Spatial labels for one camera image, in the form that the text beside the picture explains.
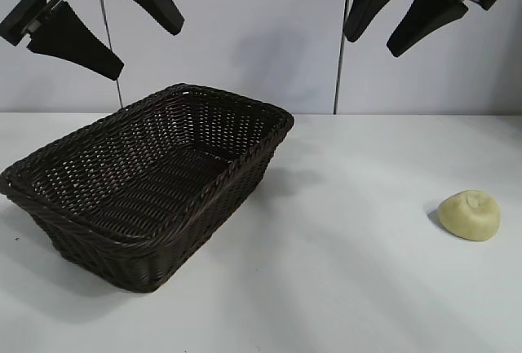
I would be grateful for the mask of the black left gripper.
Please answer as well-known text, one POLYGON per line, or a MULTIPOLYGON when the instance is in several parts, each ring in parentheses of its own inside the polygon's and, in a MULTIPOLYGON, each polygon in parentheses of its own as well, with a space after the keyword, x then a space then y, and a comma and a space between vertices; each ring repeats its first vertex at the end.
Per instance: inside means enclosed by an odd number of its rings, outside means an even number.
MULTIPOLYGON (((1 37, 13 46, 29 33, 60 0, 20 0, 1 22, 1 37)), ((175 36, 184 26, 184 17, 173 0, 133 0, 161 27, 175 36)), ((110 80, 117 80, 123 62, 80 20, 67 2, 60 2, 45 22, 30 34, 27 48, 35 54, 48 55, 78 64, 110 80)))

